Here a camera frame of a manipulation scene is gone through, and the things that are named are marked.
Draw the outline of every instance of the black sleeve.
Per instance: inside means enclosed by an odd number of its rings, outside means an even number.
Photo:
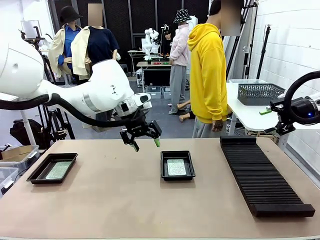
[[[109,41],[110,41],[110,50],[113,52],[114,50],[119,50],[120,47],[118,45],[118,42],[114,36],[114,34],[109,30],[107,29],[107,36],[109,38]]]

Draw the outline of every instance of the mannequin hand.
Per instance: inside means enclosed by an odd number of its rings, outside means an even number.
[[[72,57],[65,57],[63,61],[67,64],[72,64]]]
[[[91,63],[90,58],[89,58],[89,57],[86,57],[86,58],[84,59],[84,63],[85,63],[85,64],[90,64],[90,63]]]
[[[221,132],[223,126],[224,126],[224,122],[222,121],[222,119],[218,120],[218,121],[214,121],[211,131],[214,132],[214,133]]]

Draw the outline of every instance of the perforated basket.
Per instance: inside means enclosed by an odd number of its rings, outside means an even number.
[[[239,84],[238,99],[246,106],[268,106],[283,93],[285,89],[272,83]]]

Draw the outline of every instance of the blue shirt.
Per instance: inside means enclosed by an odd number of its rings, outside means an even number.
[[[119,45],[113,33],[107,29],[97,29],[89,26],[90,36],[88,39],[87,51],[91,63],[112,59],[113,51],[119,49]]]
[[[73,31],[71,27],[69,27],[68,25],[65,25],[64,32],[65,32],[65,40],[64,40],[63,55],[66,58],[70,58],[72,57],[71,43],[74,41],[75,37],[80,32],[80,29],[77,28],[75,31]],[[64,64],[64,60],[65,60],[64,56],[60,55],[58,58],[58,64],[60,66]],[[68,63],[67,65],[69,69],[72,69],[71,63]]]

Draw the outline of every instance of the brown tabletop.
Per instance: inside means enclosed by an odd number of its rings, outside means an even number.
[[[257,219],[236,184],[219,139],[61,140],[0,200],[0,236],[31,239],[298,238],[320,235],[320,191],[269,139],[258,145],[300,198],[311,218]],[[196,177],[164,182],[160,152],[189,150]],[[60,185],[27,177],[49,153],[79,153]]]
[[[165,61],[152,61],[151,64],[148,64],[147,61],[140,61],[138,62],[138,64],[136,65],[137,67],[168,67],[171,68],[170,64],[163,64],[163,63],[168,63],[169,61],[165,62]]]

